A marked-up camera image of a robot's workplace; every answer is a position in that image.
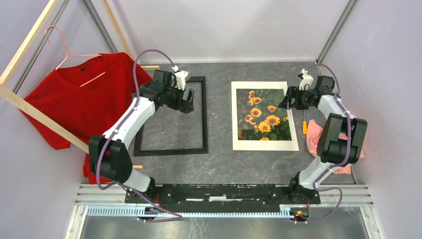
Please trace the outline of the yellow handled screwdriver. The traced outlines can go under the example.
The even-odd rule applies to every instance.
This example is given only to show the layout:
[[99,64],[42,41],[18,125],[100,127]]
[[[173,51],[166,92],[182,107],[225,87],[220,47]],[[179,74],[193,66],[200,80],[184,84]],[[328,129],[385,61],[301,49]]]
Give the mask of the yellow handled screwdriver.
[[303,134],[307,134],[308,132],[308,123],[306,119],[306,112],[303,112]]

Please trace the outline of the black picture frame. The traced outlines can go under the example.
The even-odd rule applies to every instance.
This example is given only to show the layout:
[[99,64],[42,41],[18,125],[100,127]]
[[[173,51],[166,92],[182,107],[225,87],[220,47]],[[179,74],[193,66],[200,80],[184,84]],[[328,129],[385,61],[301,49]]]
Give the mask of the black picture frame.
[[142,150],[142,141],[145,125],[143,125],[135,136],[133,155],[140,156],[167,156],[167,155],[188,155],[188,154],[208,154],[209,152],[209,131],[207,113],[207,86],[205,76],[194,76],[187,83],[201,83],[202,100],[202,147],[188,149],[160,149]]

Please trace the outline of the sunflower photo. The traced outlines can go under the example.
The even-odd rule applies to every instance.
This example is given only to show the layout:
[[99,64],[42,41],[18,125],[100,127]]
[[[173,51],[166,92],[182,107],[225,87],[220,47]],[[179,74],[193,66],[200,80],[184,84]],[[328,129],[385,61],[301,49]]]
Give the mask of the sunflower photo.
[[286,109],[278,105],[282,89],[236,89],[236,123],[239,140],[292,140]]

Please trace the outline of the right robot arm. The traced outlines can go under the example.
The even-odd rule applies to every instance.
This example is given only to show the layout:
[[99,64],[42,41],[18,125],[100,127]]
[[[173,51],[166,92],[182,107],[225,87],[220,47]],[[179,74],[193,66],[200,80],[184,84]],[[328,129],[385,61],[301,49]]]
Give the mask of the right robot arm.
[[334,170],[355,164],[361,154],[367,130],[367,121],[356,118],[334,93],[336,80],[329,76],[314,79],[307,72],[298,75],[300,84],[290,86],[278,105],[283,109],[307,110],[316,107],[323,113],[326,123],[316,147],[316,157],[289,183],[288,198],[302,202],[315,195],[319,184]]

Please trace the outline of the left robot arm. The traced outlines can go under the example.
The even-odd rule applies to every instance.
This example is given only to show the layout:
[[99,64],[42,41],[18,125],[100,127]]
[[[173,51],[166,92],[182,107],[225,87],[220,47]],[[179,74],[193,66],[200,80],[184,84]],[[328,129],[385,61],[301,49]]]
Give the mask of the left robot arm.
[[156,198],[153,179],[134,168],[128,148],[138,131],[156,111],[167,106],[188,114],[194,110],[194,90],[186,89],[189,72],[155,70],[152,81],[139,88],[128,109],[102,135],[89,140],[90,171],[98,177],[137,190],[145,203]]

